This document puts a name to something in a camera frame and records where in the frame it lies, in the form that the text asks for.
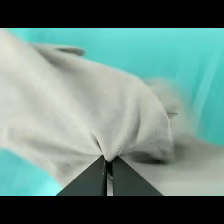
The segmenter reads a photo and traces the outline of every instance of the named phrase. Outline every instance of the teal surface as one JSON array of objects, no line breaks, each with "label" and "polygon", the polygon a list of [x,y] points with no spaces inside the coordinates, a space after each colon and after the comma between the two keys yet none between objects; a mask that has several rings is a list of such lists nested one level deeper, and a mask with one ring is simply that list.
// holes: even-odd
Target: teal surface
[{"label": "teal surface", "polygon": [[[11,28],[10,31],[29,42],[83,47],[85,57],[140,78],[164,76],[174,80],[197,111],[200,136],[224,144],[224,29]],[[11,167],[11,173],[2,171],[6,165]],[[0,194],[44,195],[58,190],[46,173],[5,152],[0,154],[0,169]],[[26,186],[17,191],[21,181]],[[11,182],[14,188],[7,191],[5,186]]]}]

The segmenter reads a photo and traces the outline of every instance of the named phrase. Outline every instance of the black bar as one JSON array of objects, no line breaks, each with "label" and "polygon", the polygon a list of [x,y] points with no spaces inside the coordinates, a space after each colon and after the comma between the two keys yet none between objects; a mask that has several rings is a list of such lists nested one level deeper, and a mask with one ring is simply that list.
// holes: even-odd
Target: black bar
[{"label": "black bar", "polygon": [[57,196],[106,196],[107,170],[104,157],[101,156]]},{"label": "black bar", "polygon": [[119,157],[112,163],[112,176],[114,196],[163,196]]}]

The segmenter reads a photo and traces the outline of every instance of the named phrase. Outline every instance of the beige fabric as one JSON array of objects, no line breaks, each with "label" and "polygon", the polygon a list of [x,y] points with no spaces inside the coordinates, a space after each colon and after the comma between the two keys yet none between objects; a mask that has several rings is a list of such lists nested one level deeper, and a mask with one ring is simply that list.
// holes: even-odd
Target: beige fabric
[{"label": "beige fabric", "polygon": [[0,30],[1,147],[63,185],[100,155],[174,158],[170,120],[146,84],[56,48]]},{"label": "beige fabric", "polygon": [[172,164],[151,164],[146,156],[122,157],[165,196],[224,196],[224,149],[185,136]]}]

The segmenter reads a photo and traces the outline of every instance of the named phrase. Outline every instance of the crumpled cloth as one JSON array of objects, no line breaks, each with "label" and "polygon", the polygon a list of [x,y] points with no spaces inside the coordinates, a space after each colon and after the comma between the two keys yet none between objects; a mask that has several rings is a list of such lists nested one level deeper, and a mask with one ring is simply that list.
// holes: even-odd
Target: crumpled cloth
[{"label": "crumpled cloth", "polygon": [[0,147],[63,186],[101,155],[174,160],[184,129],[175,119],[187,123],[180,107],[166,105],[160,85],[81,55],[79,48],[28,44],[0,30]]}]

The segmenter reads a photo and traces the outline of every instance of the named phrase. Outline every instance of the gray towel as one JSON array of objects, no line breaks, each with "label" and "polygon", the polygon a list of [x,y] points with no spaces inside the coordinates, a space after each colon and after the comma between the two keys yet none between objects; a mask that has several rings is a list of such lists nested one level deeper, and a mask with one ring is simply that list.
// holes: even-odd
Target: gray towel
[{"label": "gray towel", "polygon": [[101,155],[111,161],[142,152],[172,161],[174,135],[159,94],[82,54],[0,30],[0,146],[63,186]]}]

